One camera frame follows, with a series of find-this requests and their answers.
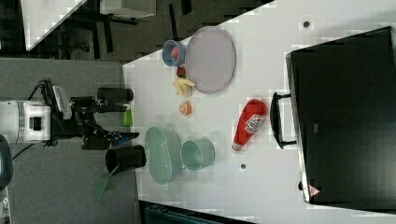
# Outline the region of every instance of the gray carpet floor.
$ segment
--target gray carpet floor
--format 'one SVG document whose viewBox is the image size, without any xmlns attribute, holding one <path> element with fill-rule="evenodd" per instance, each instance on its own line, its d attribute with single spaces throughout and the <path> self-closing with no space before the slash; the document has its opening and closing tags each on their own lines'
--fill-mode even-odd
<svg viewBox="0 0 396 224">
<path fill-rule="evenodd" d="M 0 60 L 2 100 L 26 100 L 38 80 L 51 78 L 68 96 L 96 96 L 99 87 L 123 85 L 118 63 L 55 60 Z M 120 113 L 96 120 L 110 131 L 127 131 Z M 134 171 L 115 175 L 101 201 L 93 199 L 105 174 L 105 152 L 80 149 L 81 139 L 63 140 L 57 147 L 37 144 L 14 161 L 8 185 L 11 222 L 24 223 L 137 223 Z M 27 144 L 10 144 L 15 155 Z"/>
</svg>

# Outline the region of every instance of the small orange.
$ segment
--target small orange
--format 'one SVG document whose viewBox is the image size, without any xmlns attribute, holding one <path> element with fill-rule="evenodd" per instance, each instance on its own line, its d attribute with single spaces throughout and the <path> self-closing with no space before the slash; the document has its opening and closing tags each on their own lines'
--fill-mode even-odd
<svg viewBox="0 0 396 224">
<path fill-rule="evenodd" d="M 178 111 L 180 111 L 180 113 L 184 116 L 189 115 L 191 113 L 191 104 L 189 102 L 180 104 Z"/>
</svg>

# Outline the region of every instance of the white table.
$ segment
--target white table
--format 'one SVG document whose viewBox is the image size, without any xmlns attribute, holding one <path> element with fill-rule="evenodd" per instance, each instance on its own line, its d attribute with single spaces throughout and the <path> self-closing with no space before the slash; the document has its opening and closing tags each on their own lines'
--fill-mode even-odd
<svg viewBox="0 0 396 224">
<path fill-rule="evenodd" d="M 148 166 L 136 170 L 139 200 L 255 223 L 395 222 L 396 217 L 388 215 L 304 203 L 297 189 L 297 151 L 294 146 L 279 148 L 269 119 L 242 155 L 231 152 L 236 123 L 248 99 L 261 97 L 269 105 L 275 91 L 289 89 L 287 53 L 396 25 L 395 14 L 396 1 L 277 0 L 224 22 L 219 28 L 232 38 L 236 67 L 228 88 L 217 95 L 195 91 L 190 99 L 176 96 L 172 86 L 176 69 L 163 64 L 160 50 L 125 64 L 126 87 L 134 90 L 134 130 L 142 133 L 136 144 L 143 144 L 148 127 L 158 124 L 177 132 L 182 143 L 206 136 L 216 149 L 214 165 L 199 172 L 184 171 L 169 189 L 154 182 Z M 311 26 L 305 29 L 304 21 Z M 178 112 L 185 100 L 193 105 L 189 118 Z M 290 101 L 283 102 L 285 140 L 291 140 Z"/>
<path fill-rule="evenodd" d="M 21 0 L 26 50 L 34 48 L 87 0 Z"/>
</svg>

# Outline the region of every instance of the red ketchup bottle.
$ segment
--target red ketchup bottle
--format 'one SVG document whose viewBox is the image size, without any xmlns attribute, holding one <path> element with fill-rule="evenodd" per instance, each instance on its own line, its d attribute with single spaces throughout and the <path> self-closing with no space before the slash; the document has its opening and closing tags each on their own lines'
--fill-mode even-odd
<svg viewBox="0 0 396 224">
<path fill-rule="evenodd" d="M 239 117 L 238 127 L 233 138 L 233 150 L 241 151 L 251 136 L 260 129 L 264 123 L 268 109 L 265 103 L 260 100 L 250 100 L 247 102 L 241 116 Z"/>
</svg>

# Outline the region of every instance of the small hole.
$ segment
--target small hole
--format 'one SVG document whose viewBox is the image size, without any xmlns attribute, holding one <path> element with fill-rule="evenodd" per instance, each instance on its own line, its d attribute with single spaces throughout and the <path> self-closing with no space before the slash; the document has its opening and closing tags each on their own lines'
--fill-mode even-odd
<svg viewBox="0 0 396 224">
<path fill-rule="evenodd" d="M 305 21 L 303 23 L 304 28 L 308 28 L 311 23 L 309 21 Z"/>
</svg>

